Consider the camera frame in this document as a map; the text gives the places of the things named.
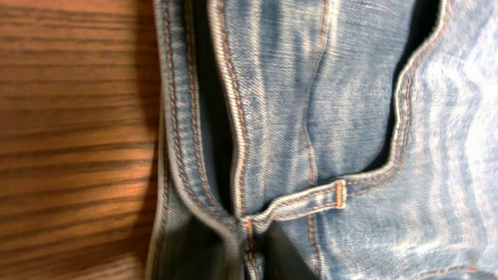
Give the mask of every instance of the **blue jeans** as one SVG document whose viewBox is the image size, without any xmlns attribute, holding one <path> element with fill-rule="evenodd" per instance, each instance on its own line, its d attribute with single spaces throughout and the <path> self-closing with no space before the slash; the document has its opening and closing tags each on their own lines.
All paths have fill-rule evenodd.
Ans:
<svg viewBox="0 0 498 280">
<path fill-rule="evenodd" d="M 496 279 L 497 1 L 208 1 L 228 191 L 212 160 L 217 123 L 203 117 L 195 5 L 155 0 L 163 115 L 148 278 L 164 278 L 168 236 L 195 218 L 250 279 L 264 278 L 253 249 L 274 222 L 319 279 Z"/>
</svg>

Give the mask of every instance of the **light blue denim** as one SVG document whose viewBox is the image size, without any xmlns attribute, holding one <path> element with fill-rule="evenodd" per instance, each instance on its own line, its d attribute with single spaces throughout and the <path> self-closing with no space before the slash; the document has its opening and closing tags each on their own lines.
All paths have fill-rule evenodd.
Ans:
<svg viewBox="0 0 498 280">
<path fill-rule="evenodd" d="M 233 126 L 230 214 L 205 171 L 189 3 L 155 0 L 160 194 L 175 203 L 158 201 L 148 277 L 162 235 L 193 215 L 253 280 L 265 259 L 244 249 L 272 222 L 320 279 L 496 279 L 498 1 L 441 0 L 398 65 L 416 4 L 209 1 Z"/>
</svg>

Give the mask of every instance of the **wooden floor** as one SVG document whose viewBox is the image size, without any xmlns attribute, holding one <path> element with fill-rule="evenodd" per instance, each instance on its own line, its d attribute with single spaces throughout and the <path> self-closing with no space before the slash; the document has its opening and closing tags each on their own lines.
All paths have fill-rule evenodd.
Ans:
<svg viewBox="0 0 498 280">
<path fill-rule="evenodd" d="M 153 0 L 0 0 L 0 279 L 142 279 Z"/>
</svg>

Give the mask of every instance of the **wooden table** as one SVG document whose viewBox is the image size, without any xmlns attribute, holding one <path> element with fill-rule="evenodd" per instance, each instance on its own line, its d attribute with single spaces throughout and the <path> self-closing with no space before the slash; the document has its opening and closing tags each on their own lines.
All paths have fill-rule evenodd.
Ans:
<svg viewBox="0 0 498 280">
<path fill-rule="evenodd" d="M 0 279 L 141 279 L 156 208 L 152 0 L 0 0 Z"/>
</svg>

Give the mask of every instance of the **garment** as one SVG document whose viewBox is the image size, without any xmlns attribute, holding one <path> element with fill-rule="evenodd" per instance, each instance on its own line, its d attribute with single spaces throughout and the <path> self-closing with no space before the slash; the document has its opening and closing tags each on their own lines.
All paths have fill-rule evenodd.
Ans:
<svg viewBox="0 0 498 280">
<path fill-rule="evenodd" d="M 263 279 L 258 239 L 278 223 L 319 279 L 496 279 L 497 1 L 155 7 L 149 278 L 205 238 Z M 185 232 L 203 226 L 216 234 Z"/>
</svg>

